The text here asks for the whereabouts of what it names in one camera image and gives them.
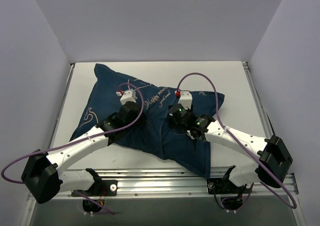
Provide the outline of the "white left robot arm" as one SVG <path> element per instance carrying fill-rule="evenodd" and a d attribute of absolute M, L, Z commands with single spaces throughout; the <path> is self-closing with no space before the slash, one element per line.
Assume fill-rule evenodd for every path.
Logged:
<path fill-rule="evenodd" d="M 92 168 L 71 170 L 69 167 L 87 155 L 121 140 L 134 125 L 146 121 L 141 106 L 126 102 L 119 112 L 112 113 L 89 131 L 72 140 L 67 147 L 51 152 L 35 151 L 29 156 L 21 180 L 39 204 L 44 204 L 58 193 L 70 191 L 85 196 L 99 196 L 109 190 Z"/>

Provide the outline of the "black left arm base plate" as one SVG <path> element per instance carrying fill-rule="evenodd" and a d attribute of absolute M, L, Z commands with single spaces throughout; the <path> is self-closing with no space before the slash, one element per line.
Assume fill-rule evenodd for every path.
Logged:
<path fill-rule="evenodd" d="M 116 196 L 118 190 L 118 181 L 115 179 L 102 179 L 99 174 L 92 168 L 86 168 L 81 173 L 85 178 L 81 178 L 80 185 L 72 190 L 72 195 L 76 195 L 75 191 L 88 197 L 98 196 Z"/>

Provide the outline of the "blue embroidered pillowcase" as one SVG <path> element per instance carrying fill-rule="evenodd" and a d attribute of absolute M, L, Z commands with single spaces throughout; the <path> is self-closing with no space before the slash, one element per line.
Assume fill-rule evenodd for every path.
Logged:
<path fill-rule="evenodd" d="M 134 125 L 122 139 L 120 146 L 153 154 L 162 160 L 172 160 L 192 173 L 208 179 L 211 174 L 211 145 L 198 140 L 193 142 L 181 130 L 171 128 L 166 120 L 170 105 L 178 102 L 175 89 L 167 86 L 155 86 L 133 76 L 116 72 L 104 64 L 94 67 L 97 78 L 77 128 L 70 140 L 82 136 L 98 122 L 106 119 L 120 107 L 120 98 L 116 95 L 117 87 L 122 83 L 132 84 L 142 93 L 137 100 L 144 103 L 143 113 L 146 123 Z"/>

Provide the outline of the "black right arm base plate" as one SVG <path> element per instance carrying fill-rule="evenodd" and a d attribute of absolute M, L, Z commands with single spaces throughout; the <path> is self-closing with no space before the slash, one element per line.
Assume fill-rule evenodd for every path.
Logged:
<path fill-rule="evenodd" d="M 222 177 L 214 177 L 206 180 L 207 192 L 210 195 L 238 195 L 238 194 L 248 194 L 250 188 L 246 185 L 235 186 L 232 182 L 228 180 L 223 180 Z"/>

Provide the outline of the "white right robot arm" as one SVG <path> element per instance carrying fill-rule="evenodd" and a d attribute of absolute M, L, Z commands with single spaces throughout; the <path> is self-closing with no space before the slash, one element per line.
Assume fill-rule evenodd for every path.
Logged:
<path fill-rule="evenodd" d="M 204 114 L 196 116 L 180 103 L 169 108 L 168 119 L 193 140 L 222 145 L 252 160 L 247 165 L 234 165 L 228 169 L 222 179 L 223 189 L 227 192 L 253 183 L 279 189 L 293 163 L 284 141 L 276 135 L 265 138 L 221 126 L 217 119 Z"/>

